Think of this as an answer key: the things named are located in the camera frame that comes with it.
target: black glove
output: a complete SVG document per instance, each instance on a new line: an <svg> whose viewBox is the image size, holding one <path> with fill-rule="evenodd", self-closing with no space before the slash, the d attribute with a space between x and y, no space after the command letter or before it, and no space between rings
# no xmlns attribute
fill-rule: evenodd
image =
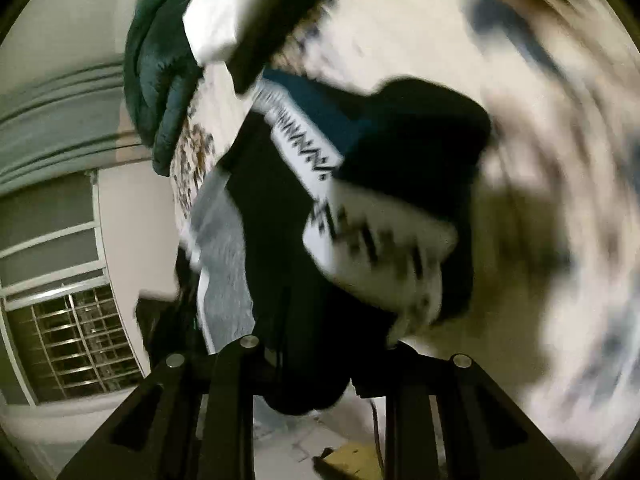
<svg viewBox="0 0 640 480"><path fill-rule="evenodd" d="M168 176L187 108L202 69L193 58L182 15L191 0L140 0L124 55L127 110L156 173Z"/></svg>

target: glove finger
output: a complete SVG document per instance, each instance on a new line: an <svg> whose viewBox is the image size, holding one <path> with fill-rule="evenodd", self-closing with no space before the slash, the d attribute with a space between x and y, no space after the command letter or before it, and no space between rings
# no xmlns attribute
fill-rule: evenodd
<svg viewBox="0 0 640 480"><path fill-rule="evenodd" d="M169 176L175 145L201 75L202 69L193 60L189 60L187 67L178 69L175 73L154 142L153 167L157 174Z"/></svg>
<svg viewBox="0 0 640 480"><path fill-rule="evenodd" d="M153 143L153 114L142 95L140 80L144 78L138 70L138 61L143 44L158 10L167 0L141 0L127 33L124 57L124 93L127 110L136 130L145 145Z"/></svg>

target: dark green glove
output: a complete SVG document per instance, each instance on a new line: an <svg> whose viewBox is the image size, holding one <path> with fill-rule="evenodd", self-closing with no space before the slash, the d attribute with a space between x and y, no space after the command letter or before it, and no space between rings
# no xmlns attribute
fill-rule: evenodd
<svg viewBox="0 0 640 480"><path fill-rule="evenodd" d="M142 143L153 149L155 172L164 176L202 76L182 25L190 1L140 0L127 34L127 110Z"/></svg>

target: silver screw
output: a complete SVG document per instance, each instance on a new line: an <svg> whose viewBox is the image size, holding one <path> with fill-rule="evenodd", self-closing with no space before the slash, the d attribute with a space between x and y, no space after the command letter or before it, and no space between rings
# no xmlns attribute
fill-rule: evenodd
<svg viewBox="0 0 640 480"><path fill-rule="evenodd" d="M240 340L242 348L255 348L260 344L260 340L255 335L246 335Z"/></svg>
<svg viewBox="0 0 640 480"><path fill-rule="evenodd" d="M458 368L469 368L473 364L473 361L468 355L456 354L453 356L453 364Z"/></svg>
<svg viewBox="0 0 640 480"><path fill-rule="evenodd" d="M171 354L165 362L169 368L180 368L184 364L184 355Z"/></svg>

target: cable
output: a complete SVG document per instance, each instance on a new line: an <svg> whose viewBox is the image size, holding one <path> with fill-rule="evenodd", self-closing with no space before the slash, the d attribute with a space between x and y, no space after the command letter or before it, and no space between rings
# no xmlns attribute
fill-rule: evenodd
<svg viewBox="0 0 640 480"><path fill-rule="evenodd" d="M385 475L385 463L382 460L382 448L380 447L380 428L378 427L378 409L373 399L369 399L371 405L371 411L373 412L373 438L376 441L376 455L378 456L378 465L380 466L380 472L382 476Z"/></svg>

